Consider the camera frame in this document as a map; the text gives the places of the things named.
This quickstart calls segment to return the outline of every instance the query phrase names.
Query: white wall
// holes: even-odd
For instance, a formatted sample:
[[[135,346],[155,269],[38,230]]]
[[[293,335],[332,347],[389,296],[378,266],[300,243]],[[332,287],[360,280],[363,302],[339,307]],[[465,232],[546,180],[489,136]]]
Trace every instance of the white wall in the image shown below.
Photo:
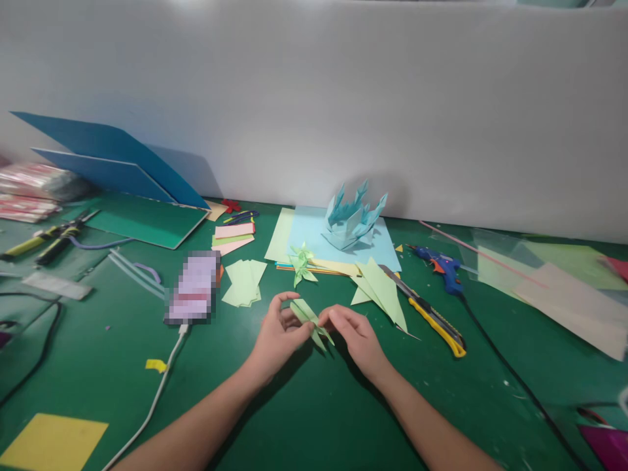
[[[118,126],[202,194],[628,242],[628,9],[3,0],[9,114]]]

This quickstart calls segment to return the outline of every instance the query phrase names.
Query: black cable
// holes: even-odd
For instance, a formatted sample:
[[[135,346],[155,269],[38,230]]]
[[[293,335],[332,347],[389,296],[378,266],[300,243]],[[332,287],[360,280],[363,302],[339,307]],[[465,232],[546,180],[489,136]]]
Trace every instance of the black cable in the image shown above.
[[[482,327],[482,325],[478,321],[478,318],[475,316],[475,314],[473,314],[473,311],[471,310],[471,307],[469,306],[469,303],[466,301],[466,298],[464,297],[464,294],[461,294],[458,297],[460,298],[460,301],[462,302],[462,305],[464,306],[464,308],[468,312],[469,316],[471,317],[471,319],[473,320],[473,322],[477,326],[477,328],[480,331],[480,333],[482,334],[482,336],[486,339],[486,341],[488,342],[490,347],[495,352],[495,355],[497,355],[497,357],[500,359],[500,361],[503,363],[503,365],[515,377],[515,379],[519,382],[519,384],[521,384],[521,386],[523,387],[525,392],[528,394],[528,396],[530,396],[530,399],[532,400],[533,404],[540,410],[541,414],[543,414],[543,417],[546,420],[546,422],[548,423],[549,428],[554,433],[554,435],[556,435],[556,438],[563,445],[563,447],[565,447],[565,450],[567,451],[569,456],[571,456],[571,459],[576,462],[576,464],[578,465],[578,467],[581,470],[588,471],[589,470],[588,466],[585,464],[585,462],[583,462],[583,460],[578,456],[578,454],[575,452],[575,450],[571,447],[571,445],[569,444],[569,442],[567,441],[567,439],[565,438],[563,433],[560,431],[560,429],[558,428],[558,426],[554,422],[554,420],[552,420],[550,415],[545,410],[545,407],[543,407],[543,404],[541,404],[541,401],[539,401],[539,399],[534,395],[534,393],[532,392],[532,389],[530,389],[530,387],[526,384],[526,382],[521,378],[521,376],[519,376],[519,374],[515,371],[515,369],[510,365],[508,360],[506,360],[504,358],[504,355],[502,355],[502,353],[499,351],[497,346],[493,343],[493,341],[491,340],[489,335],[486,333],[486,330],[484,330],[484,327]]]
[[[49,302],[57,306],[57,312],[55,313],[54,319],[52,319],[52,323],[50,324],[50,328],[48,329],[48,333],[46,334],[46,340],[44,341],[44,346],[41,349],[39,360],[37,360],[37,363],[35,363],[35,366],[32,367],[32,369],[28,372],[28,374],[24,376],[18,384],[13,386],[13,388],[7,393],[7,395],[0,400],[0,408],[2,408],[9,401],[9,399],[11,399],[11,396],[13,396],[13,394],[15,394],[19,388],[24,386],[24,383],[28,381],[33,374],[35,374],[35,372],[39,369],[41,364],[44,362],[44,360],[48,356],[48,350],[50,349],[50,344],[52,343],[52,333],[54,332],[54,328],[56,327],[57,323],[59,322],[59,318],[61,317],[61,309],[63,307],[63,304],[61,304],[61,302],[57,300],[49,300],[49,299],[42,298],[40,296],[37,296],[36,294],[31,294],[31,293],[8,292],[8,293],[0,293],[0,296],[30,296],[31,298],[35,298],[40,301]]]

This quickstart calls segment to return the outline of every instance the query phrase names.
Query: yellow handle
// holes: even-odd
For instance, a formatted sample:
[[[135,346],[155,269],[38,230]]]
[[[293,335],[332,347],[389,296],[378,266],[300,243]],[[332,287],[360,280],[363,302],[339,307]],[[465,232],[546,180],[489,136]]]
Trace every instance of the yellow handle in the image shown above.
[[[435,331],[437,331],[440,336],[443,337],[443,339],[445,339],[456,358],[462,358],[466,355],[466,351],[462,348],[462,345],[459,345],[453,338],[451,338],[451,336],[447,332],[445,332],[445,330],[440,325],[438,325],[436,321],[432,319],[432,317],[427,312],[425,312],[425,310],[421,306],[419,306],[419,304],[414,299],[408,298],[408,301],[423,316],[427,323],[429,323],[429,325],[431,325],[431,327]]]

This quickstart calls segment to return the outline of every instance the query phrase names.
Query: yellow sticky note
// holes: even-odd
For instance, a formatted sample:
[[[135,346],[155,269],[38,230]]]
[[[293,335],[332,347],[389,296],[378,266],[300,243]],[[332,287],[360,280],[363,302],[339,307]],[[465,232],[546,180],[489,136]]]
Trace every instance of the yellow sticky note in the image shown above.
[[[162,362],[161,360],[146,360],[146,369],[147,370],[157,370],[160,373],[163,373],[168,368],[168,365]]]
[[[38,413],[0,457],[30,471],[81,471],[109,424]]]

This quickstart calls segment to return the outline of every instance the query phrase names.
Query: yellow utility knife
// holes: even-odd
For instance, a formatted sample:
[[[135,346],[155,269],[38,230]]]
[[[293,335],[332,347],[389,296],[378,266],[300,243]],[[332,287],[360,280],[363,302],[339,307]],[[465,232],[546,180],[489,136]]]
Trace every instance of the yellow utility knife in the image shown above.
[[[426,300],[420,297],[410,289],[401,279],[395,275],[386,265],[379,266],[388,278],[392,279],[397,288],[408,297],[408,302],[423,316],[429,325],[439,333],[447,342],[456,358],[462,358],[466,355],[466,344],[460,335],[444,317],[442,317]]]

